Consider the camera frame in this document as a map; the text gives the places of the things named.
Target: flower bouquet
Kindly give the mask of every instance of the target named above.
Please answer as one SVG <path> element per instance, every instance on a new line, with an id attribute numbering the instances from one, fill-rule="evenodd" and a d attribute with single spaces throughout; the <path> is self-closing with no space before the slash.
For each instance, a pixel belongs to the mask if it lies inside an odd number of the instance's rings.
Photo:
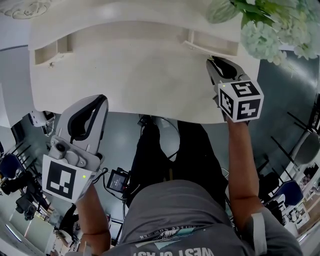
<path id="1" fill-rule="evenodd" d="M 287 54 L 280 50 L 281 45 L 293 46 L 294 53 L 307 60 L 317 58 L 320 53 L 318 0 L 219 1 L 223 1 L 223 8 L 231 18 L 243 13 L 241 43 L 254 58 L 286 65 Z"/>

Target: white table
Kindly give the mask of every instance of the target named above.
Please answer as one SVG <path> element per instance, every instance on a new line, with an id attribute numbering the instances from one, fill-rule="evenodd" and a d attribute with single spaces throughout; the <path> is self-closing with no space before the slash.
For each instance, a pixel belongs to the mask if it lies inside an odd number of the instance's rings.
<path id="1" fill-rule="evenodd" d="M 76 101 L 104 94 L 112 112 L 139 113 L 182 121 L 222 123 L 206 59 L 182 42 L 194 30 L 218 46 L 240 41 L 241 16 L 209 24 L 210 0 L 68 0 L 35 18 L 29 41 L 35 108 L 62 113 Z M 35 65 L 35 50 L 69 35 L 73 53 Z M 230 59 L 252 80 L 260 61 L 239 44 Z"/>

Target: gray floor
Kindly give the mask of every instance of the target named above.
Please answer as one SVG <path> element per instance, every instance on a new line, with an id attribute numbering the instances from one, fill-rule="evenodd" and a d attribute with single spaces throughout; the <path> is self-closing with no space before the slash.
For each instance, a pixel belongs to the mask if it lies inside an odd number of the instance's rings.
<path id="1" fill-rule="evenodd" d="M 256 165 L 262 163 L 264 155 L 270 158 L 270 164 L 264 172 L 269 172 L 271 167 L 274 167 L 281 173 L 281 165 L 289 162 L 270 136 L 274 136 L 289 152 L 303 133 L 294 125 L 293 119 L 286 114 L 287 111 L 307 123 L 316 96 L 319 59 L 306 61 L 303 58 L 298 59 L 291 52 L 288 53 L 288 59 L 293 71 L 267 61 L 261 62 L 259 70 L 258 82 L 264 92 L 264 106 L 260 119 L 252 121 L 249 129 Z M 102 167 L 107 167 L 109 170 L 117 167 L 126 171 L 131 169 L 140 137 L 138 120 L 137 114 L 115 112 L 108 114 L 104 137 L 99 148 L 105 155 Z M 42 134 L 40 128 L 32 127 L 27 118 L 21 123 L 26 133 L 26 140 L 32 144 L 33 154 L 39 156 L 39 166 L 41 166 L 42 155 L 47 153 L 46 141 L 49 139 Z M 162 150 L 169 156 L 179 148 L 179 135 L 165 120 L 158 119 L 158 126 Z M 228 169 L 227 125 L 207 124 L 204 128 L 221 167 Z M 123 204 L 103 189 L 102 179 L 96 184 L 96 188 L 105 211 L 114 219 L 122 220 Z M 62 215 L 70 207 L 69 203 L 58 198 L 52 199 L 52 205 Z"/>

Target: white desk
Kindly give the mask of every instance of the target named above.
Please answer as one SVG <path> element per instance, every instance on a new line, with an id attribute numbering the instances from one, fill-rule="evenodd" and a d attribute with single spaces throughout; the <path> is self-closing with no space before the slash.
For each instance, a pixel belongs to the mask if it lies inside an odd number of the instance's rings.
<path id="1" fill-rule="evenodd" d="M 64 11 L 65 5 L 72 2 L 58 4 L 61 12 L 52 8 L 32 21 L 30 77 L 38 111 L 62 113 L 84 97 L 104 94 L 112 112 L 202 124 L 223 122 L 221 111 L 212 100 L 216 94 L 206 68 L 208 55 L 192 51 L 182 42 L 189 29 L 217 37 L 224 34 L 227 40 L 239 41 L 241 17 L 211 25 L 200 15 L 202 12 L 190 7 L 189 0 L 174 4 L 135 0 L 130 5 L 125 0 L 113 1 L 112 5 L 88 0 L 83 7 L 75 5 Z M 85 18 L 80 19 L 77 13 Z M 98 19 L 88 21 L 96 16 Z M 69 34 L 73 54 L 52 68 L 35 65 L 35 49 Z M 252 80 L 257 79 L 260 61 L 250 57 L 241 45 L 231 60 L 241 65 Z"/>

